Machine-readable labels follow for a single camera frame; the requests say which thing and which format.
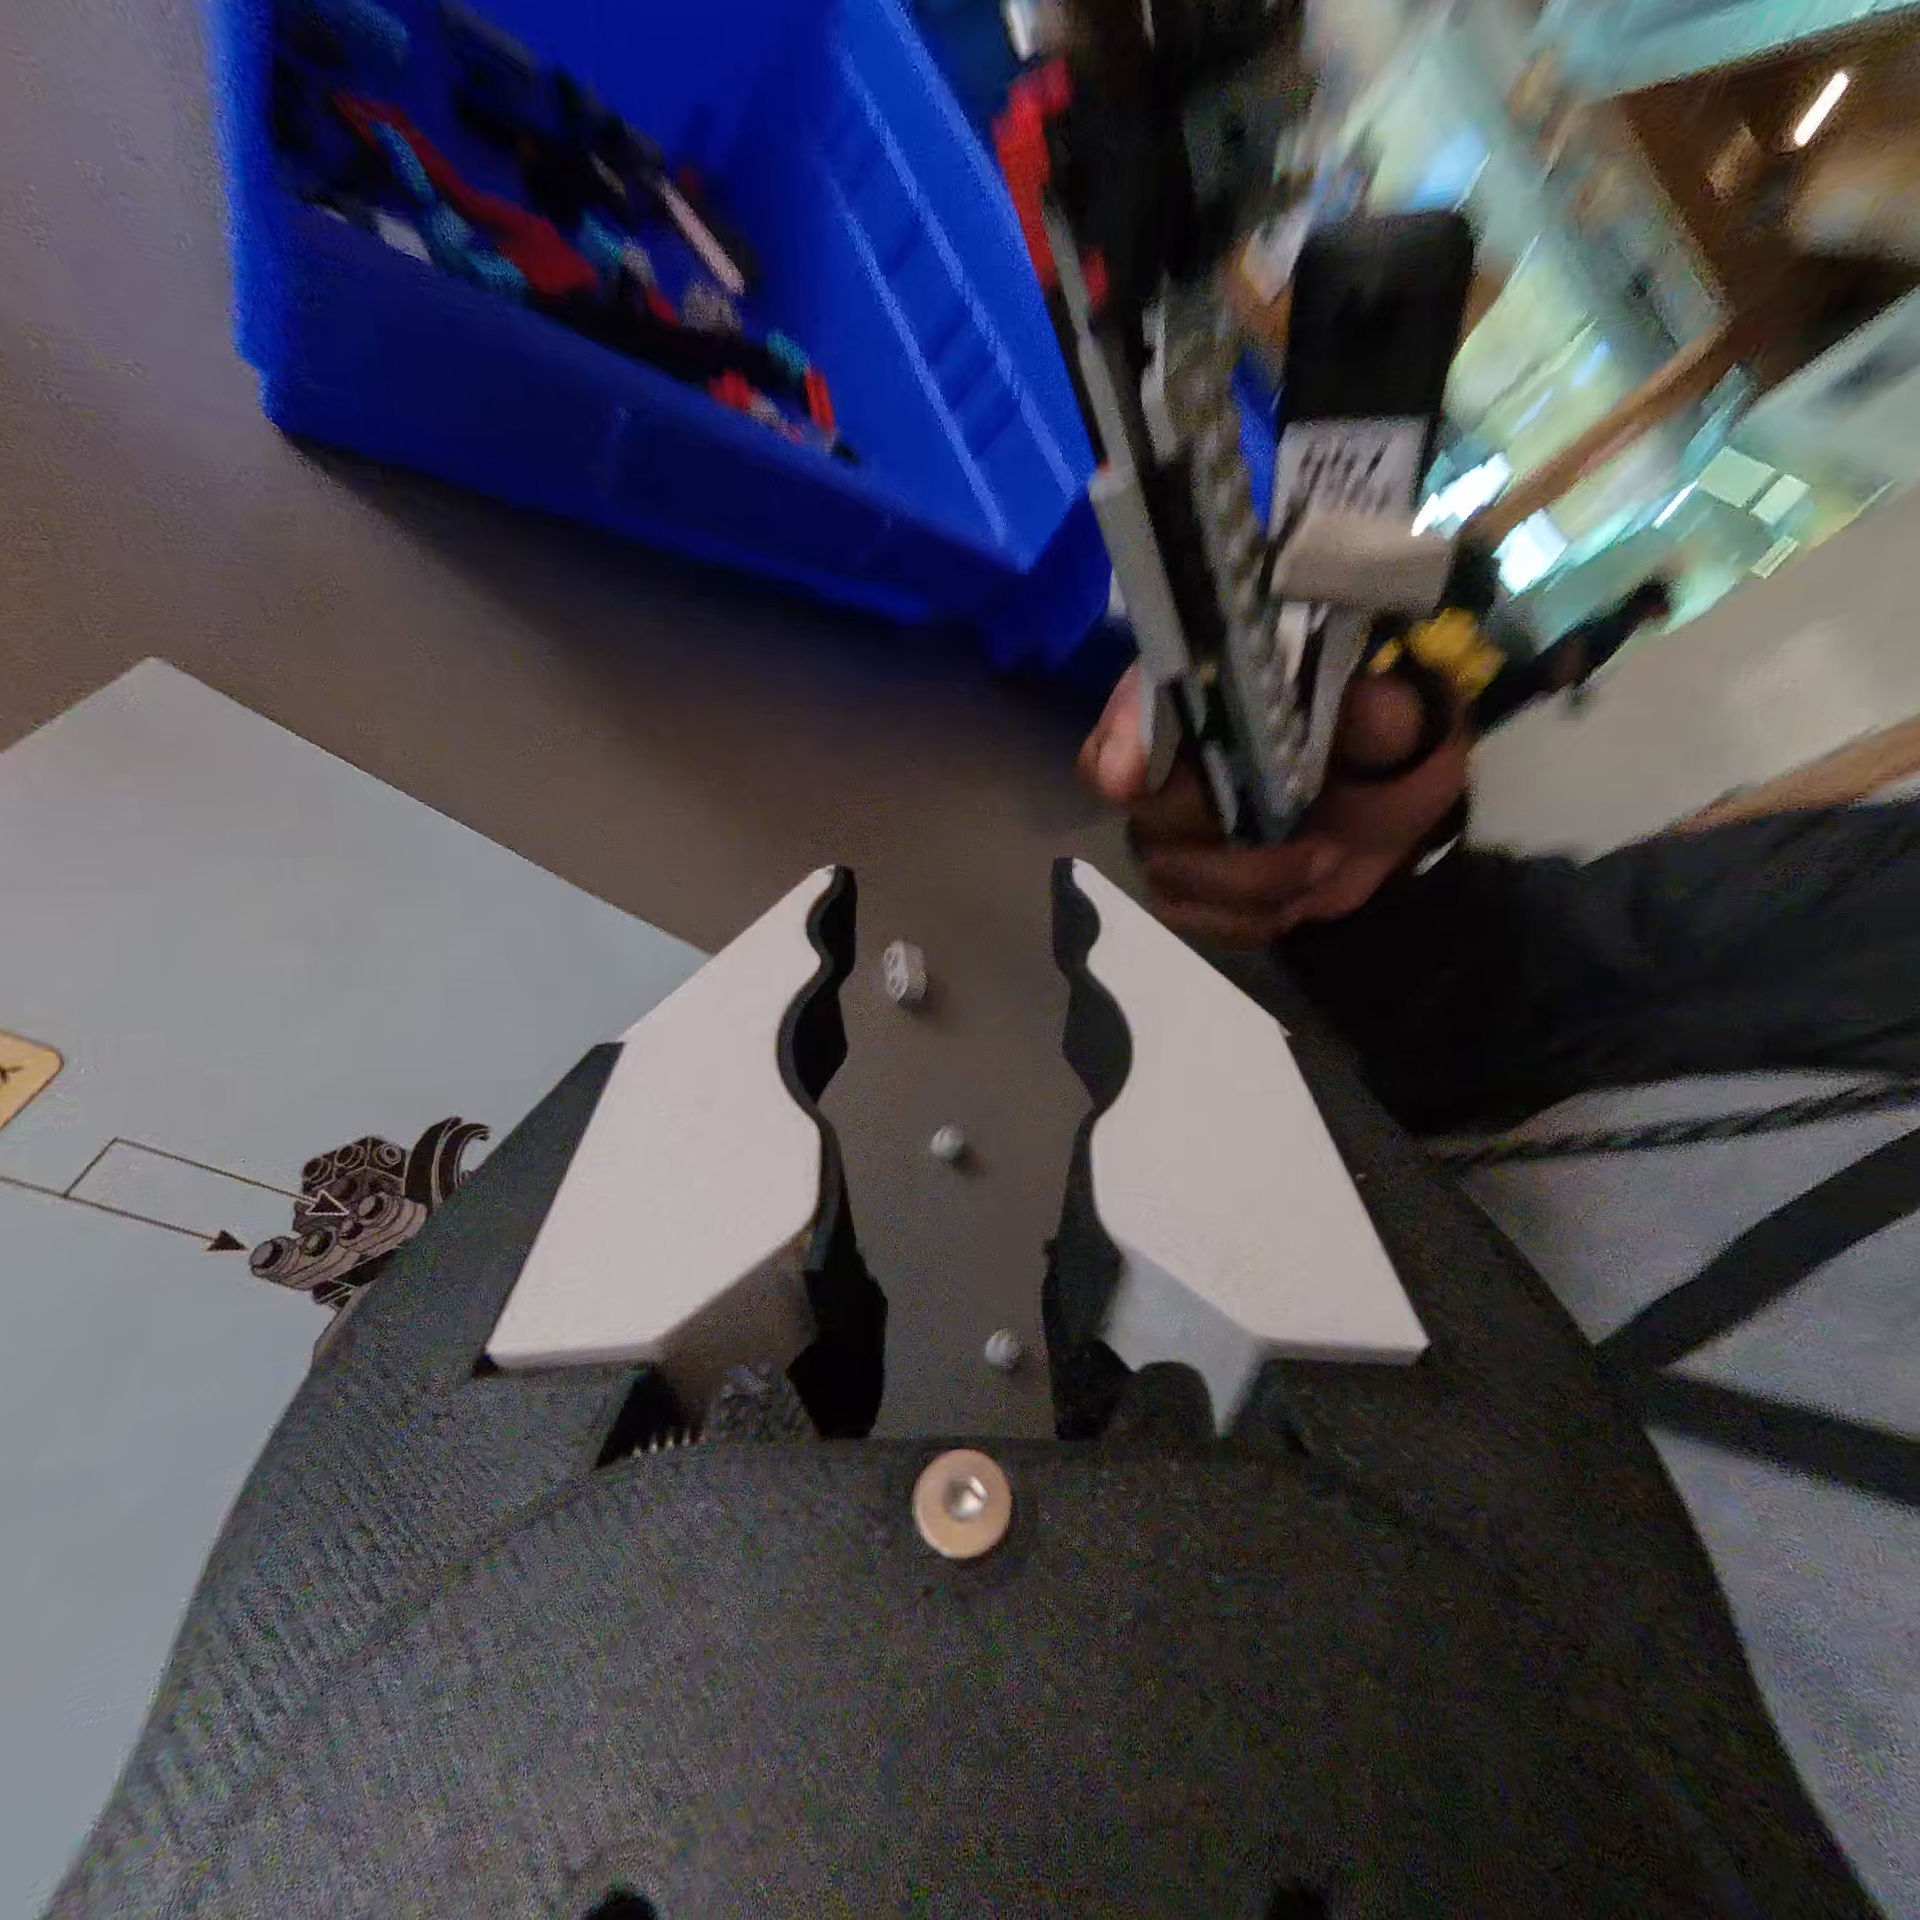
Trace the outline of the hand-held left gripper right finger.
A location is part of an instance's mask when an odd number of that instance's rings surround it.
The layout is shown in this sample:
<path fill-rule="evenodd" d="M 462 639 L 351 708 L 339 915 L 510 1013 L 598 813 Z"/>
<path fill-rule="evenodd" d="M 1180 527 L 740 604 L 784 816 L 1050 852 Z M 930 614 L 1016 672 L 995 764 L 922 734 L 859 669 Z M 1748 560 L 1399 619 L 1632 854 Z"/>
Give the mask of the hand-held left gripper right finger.
<path fill-rule="evenodd" d="M 1090 1111 L 1062 1259 L 1071 1351 L 1188 1368 L 1231 1433 L 1276 1359 L 1409 1367 L 1427 1327 L 1263 1003 L 1081 856 L 1052 873 L 1063 1053 Z"/>

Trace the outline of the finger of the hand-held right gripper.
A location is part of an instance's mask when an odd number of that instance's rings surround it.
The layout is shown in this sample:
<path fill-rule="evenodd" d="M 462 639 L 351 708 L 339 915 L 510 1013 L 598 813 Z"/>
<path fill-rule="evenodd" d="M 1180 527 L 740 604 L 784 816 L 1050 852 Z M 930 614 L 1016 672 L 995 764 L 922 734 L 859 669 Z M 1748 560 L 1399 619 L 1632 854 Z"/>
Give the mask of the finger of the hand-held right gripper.
<path fill-rule="evenodd" d="M 1450 535 L 1409 518 L 1310 512 L 1281 544 L 1267 662 L 1267 817 L 1297 822 L 1328 775 L 1350 686 L 1385 639 L 1440 607 Z"/>

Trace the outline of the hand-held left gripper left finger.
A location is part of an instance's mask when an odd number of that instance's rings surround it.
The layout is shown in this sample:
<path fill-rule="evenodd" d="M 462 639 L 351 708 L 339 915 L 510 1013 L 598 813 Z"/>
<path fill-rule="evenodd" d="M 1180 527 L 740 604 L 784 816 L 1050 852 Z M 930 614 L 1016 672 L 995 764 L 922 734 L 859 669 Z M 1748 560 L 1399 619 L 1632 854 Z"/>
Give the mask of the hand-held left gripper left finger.
<path fill-rule="evenodd" d="M 852 871 L 807 873 L 618 1040 L 593 1116 L 491 1327 L 502 1374 L 647 1365 L 783 1372 L 820 1333 L 809 1254 L 835 1185 L 820 1093 Z"/>

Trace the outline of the grey toy brick model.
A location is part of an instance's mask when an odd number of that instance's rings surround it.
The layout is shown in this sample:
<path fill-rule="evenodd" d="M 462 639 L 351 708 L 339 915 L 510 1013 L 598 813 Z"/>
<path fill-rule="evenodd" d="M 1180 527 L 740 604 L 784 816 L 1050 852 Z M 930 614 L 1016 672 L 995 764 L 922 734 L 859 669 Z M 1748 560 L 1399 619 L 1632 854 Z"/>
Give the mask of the grey toy brick model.
<path fill-rule="evenodd" d="M 1281 669 L 1271 535 L 1235 377 L 1243 256 L 1313 219 L 1328 136 L 1308 5 L 999 5 L 1017 70 L 993 151 L 1095 453 L 1136 638 L 1152 783 L 1191 755 L 1231 838 L 1306 808 L 1306 694 Z"/>

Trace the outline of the blue plastic bin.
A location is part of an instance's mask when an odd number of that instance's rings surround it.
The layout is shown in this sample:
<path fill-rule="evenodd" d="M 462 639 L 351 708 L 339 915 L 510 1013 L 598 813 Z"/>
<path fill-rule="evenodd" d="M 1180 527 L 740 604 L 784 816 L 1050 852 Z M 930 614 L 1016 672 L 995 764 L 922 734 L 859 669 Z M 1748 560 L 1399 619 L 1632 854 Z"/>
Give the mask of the blue plastic bin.
<path fill-rule="evenodd" d="M 1034 59 L 1050 51 L 1052 3 L 906 3 L 927 48 L 956 96 L 1002 96 Z"/>
<path fill-rule="evenodd" d="M 1017 214 L 906 5 L 476 5 L 689 153 L 859 467 L 297 200 L 273 5 L 209 5 L 233 343 L 290 436 L 1063 669 L 1114 571 Z"/>

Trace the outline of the person's right forearm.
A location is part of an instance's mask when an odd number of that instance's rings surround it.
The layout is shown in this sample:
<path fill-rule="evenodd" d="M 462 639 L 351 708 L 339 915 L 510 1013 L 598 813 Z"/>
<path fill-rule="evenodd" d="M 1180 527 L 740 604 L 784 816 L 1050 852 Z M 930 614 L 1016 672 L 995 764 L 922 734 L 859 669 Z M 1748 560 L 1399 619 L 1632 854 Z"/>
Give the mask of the person's right forearm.
<path fill-rule="evenodd" d="M 1918 801 L 1664 831 L 1591 861 L 1459 848 L 1281 958 L 1420 1135 L 1608 1087 L 1918 1070 Z"/>

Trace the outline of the person's right hand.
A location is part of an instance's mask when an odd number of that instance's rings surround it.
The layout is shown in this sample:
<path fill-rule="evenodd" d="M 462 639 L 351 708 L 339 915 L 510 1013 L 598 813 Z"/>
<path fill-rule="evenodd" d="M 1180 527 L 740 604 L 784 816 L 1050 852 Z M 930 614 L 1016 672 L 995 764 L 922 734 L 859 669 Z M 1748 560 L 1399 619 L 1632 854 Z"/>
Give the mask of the person's right hand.
<path fill-rule="evenodd" d="M 1399 679 L 1359 679 L 1343 705 L 1335 769 L 1297 835 L 1246 846 L 1216 820 L 1208 782 L 1183 759 L 1158 782 L 1147 766 L 1140 669 L 1129 664 L 1090 729 L 1079 769 L 1126 817 L 1152 909 L 1183 937 L 1257 949 L 1304 926 L 1346 918 L 1416 867 L 1466 800 L 1473 710 L 1398 780 L 1361 780 L 1420 741 L 1423 701 Z"/>

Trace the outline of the toy instruction booklet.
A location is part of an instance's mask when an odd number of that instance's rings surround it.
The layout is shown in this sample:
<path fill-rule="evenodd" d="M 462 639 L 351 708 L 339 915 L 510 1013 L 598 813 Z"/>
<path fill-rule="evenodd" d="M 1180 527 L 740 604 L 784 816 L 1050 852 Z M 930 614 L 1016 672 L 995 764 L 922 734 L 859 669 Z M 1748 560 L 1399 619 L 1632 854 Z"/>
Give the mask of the toy instruction booklet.
<path fill-rule="evenodd" d="M 3 764 L 3 1910 L 150 1709 L 323 1309 L 259 1280 L 307 1161 L 476 1163 L 698 947 L 150 660 Z"/>

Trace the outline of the pile of red black toy bricks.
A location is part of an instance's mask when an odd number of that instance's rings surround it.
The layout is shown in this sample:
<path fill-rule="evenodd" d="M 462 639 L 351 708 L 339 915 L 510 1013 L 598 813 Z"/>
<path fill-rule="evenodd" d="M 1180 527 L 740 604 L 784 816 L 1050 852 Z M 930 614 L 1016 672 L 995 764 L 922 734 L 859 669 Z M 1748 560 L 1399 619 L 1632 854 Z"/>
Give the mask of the pile of red black toy bricks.
<path fill-rule="evenodd" d="M 476 5 L 273 5 L 267 126 L 329 221 L 859 467 L 710 173 Z"/>

